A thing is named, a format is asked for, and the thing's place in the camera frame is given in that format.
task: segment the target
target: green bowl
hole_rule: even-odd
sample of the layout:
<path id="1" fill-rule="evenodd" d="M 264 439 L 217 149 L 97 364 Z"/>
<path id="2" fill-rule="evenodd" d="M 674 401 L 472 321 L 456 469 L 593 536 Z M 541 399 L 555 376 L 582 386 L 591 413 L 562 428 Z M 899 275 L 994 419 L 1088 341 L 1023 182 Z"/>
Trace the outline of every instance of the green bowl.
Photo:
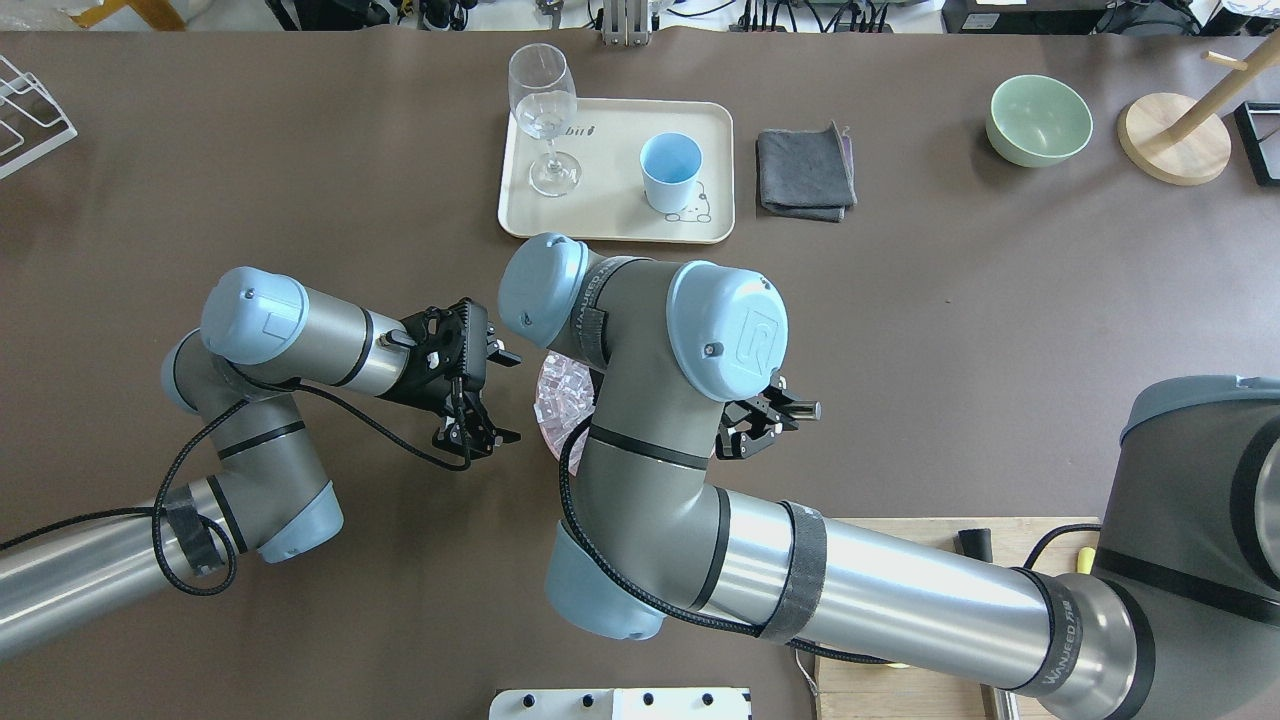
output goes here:
<path id="1" fill-rule="evenodd" d="M 1044 76 L 1000 83 L 987 110 L 987 138 L 1001 158 L 1044 168 L 1079 152 L 1093 136 L 1093 115 L 1074 90 Z"/>

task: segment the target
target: tabletop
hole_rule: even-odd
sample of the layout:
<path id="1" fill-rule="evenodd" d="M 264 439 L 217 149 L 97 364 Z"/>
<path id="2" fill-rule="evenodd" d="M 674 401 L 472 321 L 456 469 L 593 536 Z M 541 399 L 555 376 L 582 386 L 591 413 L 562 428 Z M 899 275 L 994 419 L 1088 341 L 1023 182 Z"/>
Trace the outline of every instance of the tabletop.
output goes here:
<path id="1" fill-rule="evenodd" d="M 705 100 L 735 122 L 737 224 L 713 246 L 605 254 L 753 268 L 791 319 L 783 372 L 819 423 L 709 480 L 838 516 L 1101 515 L 1134 396 L 1199 373 L 1280 374 L 1280 202 L 1235 147 L 1165 186 L 1114 123 L 1201 95 L 1247 38 L 732 35 L 611 51 L 590 31 L 32 33 L 79 137 L 0 182 L 0 537 L 148 497 L 198 423 L 159 365 L 225 270 L 256 265 L 390 316 L 497 307 L 511 53 L 552 41 L 582 96 Z M 983 136 L 1019 73 L 1073 86 L 1092 142 L 1041 170 Z M 1240 100 L 1275 100 L 1280 73 Z M 835 120 L 859 204 L 841 224 L 756 204 L 765 128 Z M 5 665 L 6 717 L 484 717 L 504 688 L 735 685 L 756 717 L 813 712 L 790 650 L 668 621 L 643 643 L 559 620 L 541 584 L 559 515 L 531 404 L 541 352 L 485 400 L 524 433 L 461 475 L 300 401 L 347 521 L 227 593 L 161 592 Z M 434 416 L 352 398 L 425 442 Z M 187 480 L 218 470 L 202 447 Z M 1238 710 L 1274 717 L 1280 687 Z"/>

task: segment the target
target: gray cloth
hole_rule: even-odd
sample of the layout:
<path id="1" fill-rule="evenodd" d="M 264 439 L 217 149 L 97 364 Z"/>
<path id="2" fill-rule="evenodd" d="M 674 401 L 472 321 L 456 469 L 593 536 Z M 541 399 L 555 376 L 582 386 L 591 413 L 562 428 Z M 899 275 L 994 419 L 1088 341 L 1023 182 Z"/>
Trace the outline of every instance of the gray cloth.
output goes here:
<path id="1" fill-rule="evenodd" d="M 854 150 L 831 123 L 824 131 L 767 129 L 755 141 L 760 204 L 786 218 L 838 223 L 854 195 Z"/>

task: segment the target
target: wooden board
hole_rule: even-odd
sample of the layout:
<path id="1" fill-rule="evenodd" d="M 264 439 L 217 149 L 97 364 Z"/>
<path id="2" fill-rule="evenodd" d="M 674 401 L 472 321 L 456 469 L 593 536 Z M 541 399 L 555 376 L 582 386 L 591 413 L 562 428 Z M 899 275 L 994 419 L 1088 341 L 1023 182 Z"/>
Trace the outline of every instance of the wooden board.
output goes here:
<path id="1" fill-rule="evenodd" d="M 845 523 L 954 550 L 956 532 L 991 528 L 992 559 L 997 565 L 1021 565 L 1036 542 L 1048 530 L 1069 523 L 1097 523 L 1097 518 L 845 518 Z M 1075 557 L 1097 542 L 1094 533 L 1069 533 L 1057 538 L 1036 564 L 1050 574 L 1075 571 Z M 963 680 L 908 667 L 852 665 L 819 657 L 817 661 L 818 720 L 984 720 L 982 691 Z M 1039 702 L 1020 697 L 1025 719 L 1052 717 Z"/>

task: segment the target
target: wine glass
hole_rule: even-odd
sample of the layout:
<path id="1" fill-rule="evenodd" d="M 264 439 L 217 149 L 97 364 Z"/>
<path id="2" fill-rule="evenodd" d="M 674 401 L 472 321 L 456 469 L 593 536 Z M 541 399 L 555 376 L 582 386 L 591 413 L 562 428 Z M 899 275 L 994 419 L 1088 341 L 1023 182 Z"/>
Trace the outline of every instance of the wine glass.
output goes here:
<path id="1" fill-rule="evenodd" d="M 548 197 L 577 187 L 582 165 L 572 155 L 557 152 L 554 143 L 577 113 L 573 76 L 559 47 L 535 42 L 516 50 L 507 65 L 507 95 L 520 129 L 547 141 L 547 154 L 529 167 L 529 184 Z"/>

